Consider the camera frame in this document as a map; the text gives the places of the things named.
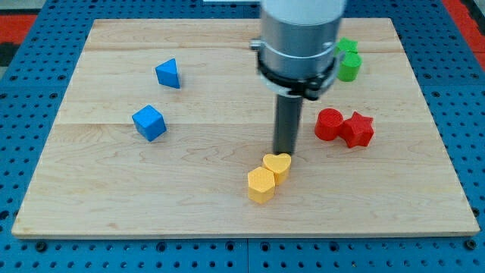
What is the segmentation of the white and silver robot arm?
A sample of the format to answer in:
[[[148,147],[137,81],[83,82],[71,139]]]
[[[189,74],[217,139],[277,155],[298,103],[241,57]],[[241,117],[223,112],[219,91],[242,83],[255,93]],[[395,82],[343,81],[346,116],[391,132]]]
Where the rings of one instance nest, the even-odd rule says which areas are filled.
[[[250,43],[258,74],[279,96],[319,99],[338,74],[335,53],[346,0],[262,0],[261,33]]]

